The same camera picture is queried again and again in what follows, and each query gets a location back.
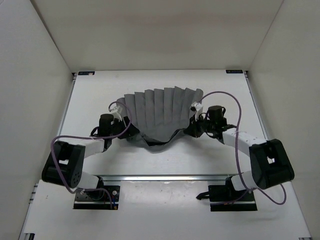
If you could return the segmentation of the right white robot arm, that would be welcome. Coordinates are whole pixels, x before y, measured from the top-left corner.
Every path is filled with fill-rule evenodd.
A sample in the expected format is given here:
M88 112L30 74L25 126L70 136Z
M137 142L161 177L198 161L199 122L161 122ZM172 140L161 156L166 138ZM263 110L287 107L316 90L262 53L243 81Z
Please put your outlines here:
M224 195L229 200L236 200L244 190L265 190L294 179L293 167L280 140L266 140L237 130L235 125L227 123L223 106L211 106L203 114L203 106L194 102L190 110L192 115L185 134L195 138L206 134L250 159L249 171L239 171L226 179Z

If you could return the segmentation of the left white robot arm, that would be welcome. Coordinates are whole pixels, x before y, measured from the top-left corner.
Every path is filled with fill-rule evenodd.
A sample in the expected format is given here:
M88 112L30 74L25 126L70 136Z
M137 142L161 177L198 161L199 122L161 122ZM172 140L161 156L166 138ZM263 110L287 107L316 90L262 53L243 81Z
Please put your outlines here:
M93 199L104 195L101 177L83 172L86 158L106 152L113 139L126 139L138 132L132 115L104 113L88 137L59 135L50 146L50 154L41 173L46 183L64 186L68 191L85 189Z

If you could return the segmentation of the grey pleated skirt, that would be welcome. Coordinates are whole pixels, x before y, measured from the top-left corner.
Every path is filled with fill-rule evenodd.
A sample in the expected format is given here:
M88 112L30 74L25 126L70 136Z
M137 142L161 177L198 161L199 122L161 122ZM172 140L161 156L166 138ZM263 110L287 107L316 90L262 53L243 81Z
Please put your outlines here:
M131 144L157 153L167 149L173 141L185 136L183 129L190 124L194 113L192 103L200 102L202 89L165 87L125 94L117 99L122 116L131 115L133 126L140 131L140 142Z

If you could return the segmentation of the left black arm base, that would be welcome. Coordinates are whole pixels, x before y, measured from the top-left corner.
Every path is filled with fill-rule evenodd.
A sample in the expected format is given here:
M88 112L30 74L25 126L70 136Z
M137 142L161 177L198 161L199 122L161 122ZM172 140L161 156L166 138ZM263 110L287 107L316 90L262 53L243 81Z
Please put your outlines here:
M104 190L84 191L76 193L73 202L74 210L111 210L119 209L121 193L120 184L109 183L99 178L97 188Z

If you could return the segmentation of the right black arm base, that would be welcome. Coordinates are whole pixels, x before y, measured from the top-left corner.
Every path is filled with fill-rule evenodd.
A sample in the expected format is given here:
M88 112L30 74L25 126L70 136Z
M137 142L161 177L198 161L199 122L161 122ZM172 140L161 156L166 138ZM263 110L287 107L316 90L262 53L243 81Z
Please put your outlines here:
M246 189L235 190L231 177L224 184L208 185L208 190L201 192L196 199L209 200L211 212L255 212L258 210L253 192Z

